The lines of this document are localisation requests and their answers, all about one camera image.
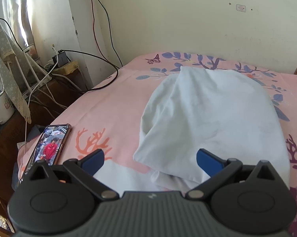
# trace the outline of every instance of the wall socket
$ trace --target wall socket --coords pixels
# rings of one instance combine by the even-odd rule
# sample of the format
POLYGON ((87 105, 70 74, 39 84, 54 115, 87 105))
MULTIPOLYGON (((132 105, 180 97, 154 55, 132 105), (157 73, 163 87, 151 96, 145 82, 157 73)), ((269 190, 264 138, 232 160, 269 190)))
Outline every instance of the wall socket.
POLYGON ((237 11, 246 12, 246 6, 245 5, 241 5, 241 4, 237 4, 236 5, 236 10, 237 11))

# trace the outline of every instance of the bed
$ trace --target bed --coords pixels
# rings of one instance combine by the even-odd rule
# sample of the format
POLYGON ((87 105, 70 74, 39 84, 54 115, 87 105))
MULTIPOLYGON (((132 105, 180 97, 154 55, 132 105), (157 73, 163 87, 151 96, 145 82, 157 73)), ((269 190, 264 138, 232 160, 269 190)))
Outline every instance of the bed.
MULTIPOLYGON (((132 156, 139 143, 143 110, 154 89, 182 66, 206 69, 232 69, 259 83, 270 95, 287 143, 291 162, 290 191, 297 202, 297 75, 277 73, 212 56, 158 52, 135 58, 119 71, 116 81, 105 89, 88 92, 63 112, 53 124, 72 125, 73 130, 59 163, 81 159, 103 149, 105 164, 95 174, 98 180, 115 189, 158 191, 150 182, 152 170, 135 162, 132 156)), ((113 76, 103 81, 103 85, 113 76)), ((18 154, 19 177, 35 147, 37 138, 18 154)), ((297 215, 290 227, 297 236, 297 215)))

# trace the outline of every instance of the phone screen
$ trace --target phone screen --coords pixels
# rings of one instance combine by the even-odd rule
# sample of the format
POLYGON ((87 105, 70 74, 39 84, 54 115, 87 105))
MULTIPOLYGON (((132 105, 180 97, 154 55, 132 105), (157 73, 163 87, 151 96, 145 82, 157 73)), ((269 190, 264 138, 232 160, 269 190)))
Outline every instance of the phone screen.
POLYGON ((45 128, 30 157, 23 175, 26 175, 32 165, 38 160, 44 159, 49 166, 53 165, 63 139, 69 131, 69 127, 70 125, 54 125, 45 128))

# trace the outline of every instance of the white cable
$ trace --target white cable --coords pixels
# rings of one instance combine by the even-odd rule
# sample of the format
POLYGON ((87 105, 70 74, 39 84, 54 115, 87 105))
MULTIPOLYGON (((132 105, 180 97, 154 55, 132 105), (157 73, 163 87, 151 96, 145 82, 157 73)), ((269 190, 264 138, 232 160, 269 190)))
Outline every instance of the white cable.
MULTIPOLYGON (((36 104, 38 104, 38 105, 42 105, 42 104, 40 104, 39 102, 34 101, 34 100, 31 100, 31 102, 36 103, 36 104)), ((42 106, 42 108, 44 108, 44 109, 51 115, 51 117, 52 117, 53 119, 55 119, 55 117, 52 115, 52 113, 48 110, 47 107, 42 106)))
POLYGON ((59 74, 54 74, 52 73, 53 76, 59 76, 65 78, 68 82, 70 82, 78 91, 82 91, 77 85, 75 85, 68 77, 59 75, 59 74))
MULTIPOLYGON (((58 64, 58 54, 57 54, 57 51, 54 47, 52 47, 52 49, 55 51, 56 53, 56 63, 55 65, 52 67, 52 69, 49 71, 49 73, 47 75, 44 76, 44 78, 42 78, 42 80, 34 87, 34 89, 31 91, 30 95, 29 95, 29 100, 28 100, 28 108, 29 108, 29 104, 30 104, 30 98, 31 98, 31 95, 33 94, 33 92, 35 91, 35 89, 46 79, 46 77, 53 71, 53 69, 56 67, 56 65, 58 64)), ((26 118, 26 129, 25 129, 25 148, 23 150, 23 156, 26 154, 26 144, 27 144, 27 118, 26 118)))
POLYGON ((37 89, 36 91, 39 91, 39 92, 45 94, 45 95, 46 95, 47 97, 49 97, 55 104, 59 105, 62 109, 67 109, 67 107, 66 107, 65 105, 59 104, 58 102, 55 101, 55 99, 54 99, 53 96, 51 97, 50 95, 48 95, 46 92, 42 91, 41 89, 37 89))
MULTIPOLYGON (((44 104, 38 97, 34 96, 33 98, 35 98, 37 100, 38 103, 40 103, 43 106, 46 106, 46 104, 44 104)), ((53 110, 55 113, 57 113, 58 115, 60 115, 61 113, 59 113, 58 111, 53 110)))
POLYGON ((54 96, 53 96, 53 94, 52 94, 52 92, 51 92, 51 90, 49 89, 49 87, 48 87, 48 85, 47 84, 45 84, 45 86, 47 87, 47 89, 48 89, 48 91, 49 91, 49 93, 50 93, 50 95, 52 96, 52 98, 53 98, 53 101, 55 102, 55 103, 57 103, 56 102, 56 100, 55 100, 55 98, 54 98, 54 96))

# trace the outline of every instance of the wall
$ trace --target wall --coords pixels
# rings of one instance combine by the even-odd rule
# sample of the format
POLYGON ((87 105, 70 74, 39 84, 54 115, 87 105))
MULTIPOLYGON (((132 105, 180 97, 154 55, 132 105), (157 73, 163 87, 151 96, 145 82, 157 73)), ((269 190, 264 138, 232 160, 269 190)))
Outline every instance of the wall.
MULTIPOLYGON (((91 1, 69 0, 69 3, 81 51, 102 57, 99 49, 97 48, 93 34, 93 15, 91 1)), ((105 48, 104 40, 102 38, 102 31, 99 27, 97 7, 95 3, 96 2, 94 1, 95 34, 102 53, 105 57, 107 57, 107 51, 105 48)), ((94 85, 100 83, 102 80, 110 76, 115 71, 115 69, 111 65, 100 59, 88 55, 85 55, 84 58, 94 85)))
MULTIPOLYGON (((297 0, 101 0, 126 64, 154 51, 185 51, 279 72, 297 67, 297 0), (236 4, 247 11, 236 11, 236 4)), ((105 14, 99 17, 109 58, 105 14)))
MULTIPOLYGON (((78 50, 99 55, 92 32, 90 0, 32 0, 32 32, 38 55, 45 65, 57 50, 78 50)), ((100 28, 97 37, 106 54, 100 28)), ((67 52, 77 60, 89 88, 97 85, 114 70, 107 63, 88 55, 67 52)))
MULTIPOLYGON (((55 55, 52 44, 56 50, 80 51, 69 0, 32 0, 32 33, 43 65, 55 55)), ((92 85, 84 57, 79 54, 69 54, 69 57, 78 60, 85 78, 92 85)))

